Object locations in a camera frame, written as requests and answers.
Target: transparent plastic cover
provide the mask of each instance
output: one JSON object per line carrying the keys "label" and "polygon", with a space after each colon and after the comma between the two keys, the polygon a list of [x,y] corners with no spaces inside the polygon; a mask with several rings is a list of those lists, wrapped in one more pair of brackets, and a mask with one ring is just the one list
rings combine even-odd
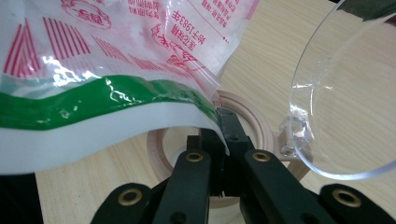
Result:
{"label": "transparent plastic cover", "polygon": [[339,3],[316,30],[290,92],[298,155],[315,172],[363,179],[396,167],[396,1]]}

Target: plastic bag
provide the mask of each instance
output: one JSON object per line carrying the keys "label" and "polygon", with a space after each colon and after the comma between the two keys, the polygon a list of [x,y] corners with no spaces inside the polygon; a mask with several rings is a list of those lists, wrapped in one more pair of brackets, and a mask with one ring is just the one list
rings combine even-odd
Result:
{"label": "plastic bag", "polygon": [[258,0],[2,1],[0,174],[149,130],[219,126],[212,95]]}

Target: black mechanical part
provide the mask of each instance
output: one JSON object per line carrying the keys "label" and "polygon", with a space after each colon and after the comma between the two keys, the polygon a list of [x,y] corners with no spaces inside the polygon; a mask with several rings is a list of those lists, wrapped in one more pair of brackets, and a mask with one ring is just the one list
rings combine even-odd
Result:
{"label": "black mechanical part", "polygon": [[93,217],[92,224],[147,223],[151,189],[141,184],[125,184],[114,189]]}
{"label": "black mechanical part", "polygon": [[337,223],[396,223],[381,207],[351,187],[333,184],[323,187],[319,203]]}
{"label": "black mechanical part", "polygon": [[250,150],[243,168],[270,223],[335,223],[274,154]]}
{"label": "black mechanical part", "polygon": [[[218,114],[229,156],[215,132],[201,130],[200,135],[188,137],[187,151],[178,157],[168,180],[152,190],[142,187],[147,201],[139,202],[145,206],[136,203],[128,205],[131,210],[106,211],[120,206],[120,195],[131,187],[125,185],[109,195],[113,199],[105,200],[108,204],[102,204],[93,223],[207,223],[208,196],[222,192],[240,197],[248,224],[395,223],[355,189],[331,185],[320,195],[305,189],[275,155],[254,149],[235,113],[220,109]],[[96,219],[104,216],[99,213],[123,218]],[[132,219],[131,213],[139,218]]]}
{"label": "black mechanical part", "polygon": [[207,223],[210,163],[202,150],[179,155],[152,223]]}

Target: red printed pattern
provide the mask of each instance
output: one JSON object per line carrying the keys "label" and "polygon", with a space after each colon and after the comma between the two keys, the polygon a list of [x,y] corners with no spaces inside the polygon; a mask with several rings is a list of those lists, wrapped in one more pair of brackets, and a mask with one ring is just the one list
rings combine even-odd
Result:
{"label": "red printed pattern", "polygon": [[166,65],[166,64],[156,64],[152,61],[149,60],[144,60],[144,59],[140,59],[136,56],[133,56],[131,54],[128,53],[128,56],[132,59],[130,61],[130,59],[128,59],[124,53],[122,53],[122,51],[117,48],[116,46],[108,43],[107,41],[96,37],[96,36],[92,36],[92,38],[96,41],[96,43],[98,44],[98,46],[102,49],[103,53],[110,58],[114,58],[114,59],[118,59],[121,61],[124,61],[128,64],[130,64],[131,66],[138,66],[139,68],[143,69],[143,70],[157,70],[157,71],[165,71],[169,70],[173,73],[176,73],[180,76],[184,76],[184,77],[189,77],[190,75],[185,73],[185,72],[180,72],[178,69],[176,69],[173,66],[170,65]]}
{"label": "red printed pattern", "polygon": [[31,77],[40,69],[28,20],[19,25],[3,72],[14,77]]}
{"label": "red printed pattern", "polygon": [[116,46],[106,42],[101,38],[95,36],[92,36],[92,38],[96,41],[96,43],[99,45],[99,47],[102,49],[103,53],[107,57],[120,59],[122,61],[130,63],[129,60],[125,57],[125,55]]}
{"label": "red printed pattern", "polygon": [[91,53],[77,28],[50,18],[43,18],[56,60]]}

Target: green stripe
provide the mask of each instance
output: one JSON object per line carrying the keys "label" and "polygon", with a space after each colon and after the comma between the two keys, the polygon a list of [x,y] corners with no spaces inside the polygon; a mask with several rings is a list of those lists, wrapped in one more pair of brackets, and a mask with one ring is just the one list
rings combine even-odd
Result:
{"label": "green stripe", "polygon": [[49,130],[137,105],[175,102],[196,105],[218,122],[214,106],[198,91],[169,80],[109,76],[45,99],[0,93],[0,127]]}

